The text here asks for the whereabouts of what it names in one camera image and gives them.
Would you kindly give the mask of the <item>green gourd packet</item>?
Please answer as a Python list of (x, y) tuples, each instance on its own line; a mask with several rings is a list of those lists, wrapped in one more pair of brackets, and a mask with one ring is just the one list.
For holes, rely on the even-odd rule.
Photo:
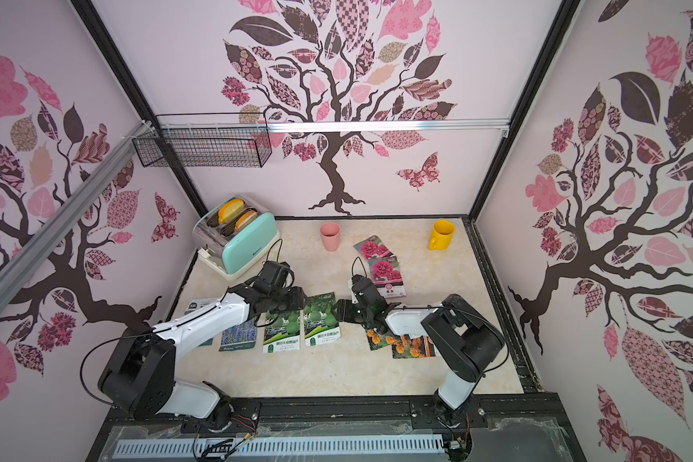
[(306, 346), (332, 344), (341, 339), (339, 322), (334, 315), (336, 296), (333, 292), (311, 296), (303, 309), (303, 334)]
[(295, 352), (300, 350), (300, 312), (266, 315), (263, 352)]

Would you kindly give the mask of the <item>hollyhock seed packet front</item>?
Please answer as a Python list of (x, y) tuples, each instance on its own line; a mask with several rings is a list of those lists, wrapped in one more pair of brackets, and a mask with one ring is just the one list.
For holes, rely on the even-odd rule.
[(400, 272), (400, 262), (391, 255), (370, 261), (372, 281), (381, 296), (385, 298), (403, 298), (407, 295)]

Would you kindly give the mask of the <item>hollyhock seed packet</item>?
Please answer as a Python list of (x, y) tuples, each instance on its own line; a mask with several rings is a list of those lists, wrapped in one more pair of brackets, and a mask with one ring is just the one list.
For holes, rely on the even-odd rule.
[(362, 240), (355, 244), (354, 249), (368, 260), (381, 259), (392, 256), (392, 251), (387, 248), (377, 235), (369, 236), (369, 238)]
[(400, 262), (391, 255), (370, 261), (372, 281), (381, 296), (385, 298), (403, 298), (407, 295), (400, 272)]

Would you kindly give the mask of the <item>green gourd packet front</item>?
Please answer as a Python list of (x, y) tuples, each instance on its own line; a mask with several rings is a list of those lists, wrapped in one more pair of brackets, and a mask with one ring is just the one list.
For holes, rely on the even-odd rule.
[(300, 350), (300, 312), (266, 315), (263, 352), (295, 352)]

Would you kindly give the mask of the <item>lavender seed packet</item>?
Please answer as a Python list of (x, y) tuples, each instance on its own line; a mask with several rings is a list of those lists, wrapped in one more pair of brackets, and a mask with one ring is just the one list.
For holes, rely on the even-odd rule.
[[(184, 315), (189, 315), (190, 313), (196, 313), (196, 311), (202, 310), (203, 308), (207, 307), (208, 305), (213, 304), (216, 301), (218, 301), (217, 298), (195, 298), (194, 300), (190, 301), (190, 303), (188, 304), (187, 308), (184, 311)], [(199, 346), (209, 347), (212, 345), (213, 345), (213, 338), (206, 340), (205, 342), (201, 343)]]
[(246, 321), (235, 325), (221, 333), (219, 352), (236, 352), (237, 350), (251, 350), (256, 346), (258, 327), (256, 321)]

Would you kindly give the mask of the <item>marigold seed packet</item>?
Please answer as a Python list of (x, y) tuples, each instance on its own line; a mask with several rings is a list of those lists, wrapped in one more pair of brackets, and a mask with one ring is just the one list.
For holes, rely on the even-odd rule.
[(437, 356), (435, 346), (429, 337), (388, 336), (387, 343), (392, 348), (394, 359), (419, 359)]
[(368, 329), (366, 335), (371, 352), (381, 350), (382, 348), (392, 348), (394, 345), (400, 344), (400, 338), (392, 332), (380, 334), (376, 330)]

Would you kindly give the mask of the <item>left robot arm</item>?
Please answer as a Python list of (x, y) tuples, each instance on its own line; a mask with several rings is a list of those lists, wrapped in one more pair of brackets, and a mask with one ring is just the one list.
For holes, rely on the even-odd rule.
[(266, 313), (298, 313), (305, 302), (291, 267), (267, 261), (257, 275), (192, 313), (159, 325), (128, 327), (112, 341), (115, 349), (97, 381), (99, 399), (134, 420), (171, 414), (202, 429), (223, 431), (233, 420), (232, 398), (212, 383), (177, 377), (177, 363), (229, 328)]

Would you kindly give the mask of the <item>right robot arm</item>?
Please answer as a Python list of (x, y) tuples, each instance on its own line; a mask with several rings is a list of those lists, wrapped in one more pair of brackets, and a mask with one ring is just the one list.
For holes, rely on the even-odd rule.
[(380, 335), (429, 338), (449, 368), (434, 398), (434, 407), (445, 414), (464, 409), (506, 346), (502, 333), (458, 294), (434, 306), (406, 306), (388, 302), (361, 275), (352, 279), (352, 297), (336, 302), (334, 316), (339, 323), (362, 325)]

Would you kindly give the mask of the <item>hollyhock seed packet rear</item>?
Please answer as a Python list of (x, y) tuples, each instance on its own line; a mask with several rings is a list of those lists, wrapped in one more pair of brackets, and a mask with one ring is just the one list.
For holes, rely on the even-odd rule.
[(362, 240), (355, 244), (354, 249), (368, 260), (381, 259), (392, 256), (392, 251), (387, 248), (377, 235), (369, 236), (369, 238)]

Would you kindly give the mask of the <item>mint green toaster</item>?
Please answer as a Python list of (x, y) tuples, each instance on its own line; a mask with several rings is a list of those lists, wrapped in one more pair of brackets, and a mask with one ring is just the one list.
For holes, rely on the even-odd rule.
[(228, 281), (243, 276), (280, 238), (273, 213), (243, 194), (209, 211), (192, 232), (203, 263)]

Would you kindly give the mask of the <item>pink cup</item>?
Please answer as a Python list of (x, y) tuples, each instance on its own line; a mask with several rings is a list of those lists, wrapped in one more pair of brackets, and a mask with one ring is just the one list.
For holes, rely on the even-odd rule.
[(341, 227), (338, 223), (324, 223), (320, 228), (321, 242), (328, 252), (335, 252), (341, 244)]

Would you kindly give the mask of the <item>yellow mug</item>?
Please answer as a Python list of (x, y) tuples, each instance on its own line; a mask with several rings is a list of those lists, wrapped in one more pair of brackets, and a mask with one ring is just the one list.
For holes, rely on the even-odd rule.
[(455, 226), (446, 219), (440, 219), (434, 223), (429, 238), (429, 250), (446, 250), (449, 248), (454, 236)]

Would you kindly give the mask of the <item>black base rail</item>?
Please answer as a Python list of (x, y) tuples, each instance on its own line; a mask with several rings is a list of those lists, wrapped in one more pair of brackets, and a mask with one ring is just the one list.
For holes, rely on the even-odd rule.
[(467, 429), (492, 429), (504, 419), (550, 421), (572, 428), (560, 399), (553, 393), (471, 396), (456, 411), (441, 411), (431, 395), (235, 398), (232, 422), (225, 433), (256, 429), (304, 429), (319, 424), (397, 422), (412, 429), (456, 434)]

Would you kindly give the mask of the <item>aluminium rail rear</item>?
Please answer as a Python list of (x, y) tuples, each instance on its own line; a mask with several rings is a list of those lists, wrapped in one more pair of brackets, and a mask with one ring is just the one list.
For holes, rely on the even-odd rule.
[(500, 130), (508, 131), (509, 119), (444, 119), (443, 121), (322, 121), (254, 124), (225, 123), (166, 123), (163, 129), (267, 129), (273, 133), (336, 133), (336, 132), (390, 132), (436, 130)]

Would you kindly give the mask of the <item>aluminium rail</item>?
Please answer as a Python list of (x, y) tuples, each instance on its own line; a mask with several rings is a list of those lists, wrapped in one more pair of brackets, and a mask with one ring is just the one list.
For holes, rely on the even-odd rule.
[(267, 129), (273, 133), (336, 133), (336, 132), (390, 132), (436, 130), (500, 130), (508, 131), (509, 119), (444, 119), (443, 121), (322, 121), (254, 124), (225, 123), (166, 123), (163, 129)]
[(57, 213), (42, 226), (15, 259), (9, 261), (0, 271), (0, 313), (11, 303), (15, 295), (38, 270), (48, 256), (57, 248), (82, 215), (100, 196), (112, 179), (125, 166), (135, 153), (132, 140), (153, 131), (150, 121), (140, 121), (123, 138), (104, 161), (89, 177), (81, 183), (69, 199), (61, 205)]

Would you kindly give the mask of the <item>aluminium rail left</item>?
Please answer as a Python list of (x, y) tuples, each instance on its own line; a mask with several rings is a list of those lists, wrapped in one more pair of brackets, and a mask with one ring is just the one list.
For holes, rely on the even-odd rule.
[(132, 140), (153, 131), (150, 121), (140, 121), (123, 138), (104, 161), (89, 177), (81, 183), (69, 199), (61, 205), (57, 213), (42, 226), (15, 259), (9, 261), (0, 271), (0, 313), (11, 303), (15, 295), (38, 270), (48, 256), (57, 248), (82, 215), (100, 196), (112, 179), (125, 166), (135, 153)]

